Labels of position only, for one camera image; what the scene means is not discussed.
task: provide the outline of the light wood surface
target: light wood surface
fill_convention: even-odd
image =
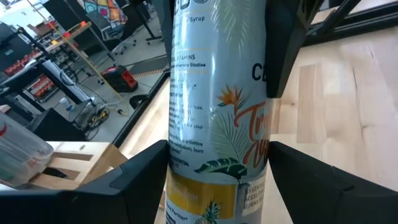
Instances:
[[[73,190],[127,161],[107,142],[48,142],[54,153],[48,167],[58,169],[70,179],[39,174],[30,183],[47,189]]]
[[[388,2],[363,0],[357,8]],[[396,27],[302,48],[283,97],[274,101],[271,140],[398,191],[397,55]],[[167,139],[168,100],[167,82],[124,153]],[[269,167],[262,216],[263,223],[292,223]],[[163,210],[155,223],[164,223]]]

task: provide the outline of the can label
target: can label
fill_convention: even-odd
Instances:
[[[179,175],[240,184],[264,170],[265,8],[263,0],[176,1],[169,143]]]
[[[166,223],[261,223],[265,175],[237,185],[205,184],[169,172]]]
[[[260,223],[272,102],[266,1],[177,0],[166,223]]]

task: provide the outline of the wooden block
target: wooden block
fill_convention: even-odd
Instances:
[[[53,177],[46,174],[39,174],[37,177],[34,177],[30,183],[39,187],[54,190],[74,190],[79,187],[79,183],[73,180]]]

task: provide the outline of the floor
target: floor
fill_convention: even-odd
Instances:
[[[151,14],[151,16],[153,19],[148,23],[148,26],[155,35],[160,35],[159,20],[157,19],[155,13]],[[127,50],[123,53],[123,55],[118,54],[114,56],[116,62],[120,65],[127,65],[126,68],[129,70],[132,67],[132,63],[164,55],[165,49],[163,42],[161,40],[153,40],[150,42],[150,45],[148,45],[145,41],[145,39],[148,37],[149,34],[146,29],[141,29],[130,39],[125,40],[124,43],[128,45]],[[135,47],[132,46],[133,40],[137,40]],[[105,52],[100,52],[91,56],[90,61],[99,72],[103,72],[107,68],[113,66],[113,61],[106,56]],[[81,68],[82,66],[80,64],[76,64],[75,67]],[[80,72],[78,77],[79,81],[81,82],[81,89],[89,96],[94,96],[96,98],[96,103],[107,104],[110,108],[114,108],[115,105],[117,105],[117,109],[122,109],[125,113],[127,113],[127,116],[124,116],[118,114],[116,111],[111,111],[109,118],[99,127],[98,133],[96,134],[95,132],[92,132],[89,134],[88,138],[92,141],[112,142],[134,112],[129,105],[130,97],[148,93],[160,75],[161,73],[157,73],[151,76],[136,78],[136,80],[139,82],[138,89],[134,93],[121,93],[119,97],[109,86],[99,85],[97,83],[97,76],[88,78],[84,72]],[[42,106],[45,109],[53,107],[64,118],[70,119],[69,112],[66,111],[64,105],[58,103],[63,97],[65,97],[65,94],[61,91],[58,91],[46,103],[43,103]],[[83,123],[87,119],[88,115],[93,111],[94,108],[89,106],[86,111],[83,112],[83,115],[78,118],[79,123]]]
[[[356,10],[388,2],[362,0]],[[397,54],[398,27],[302,48],[274,102],[271,140],[398,190]],[[120,147],[128,157],[167,139],[168,92],[166,82]],[[263,223],[292,223],[270,168],[262,210]]]

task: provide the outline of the white can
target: white can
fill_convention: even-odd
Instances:
[[[266,1],[178,0],[167,223],[259,223],[272,102]]]

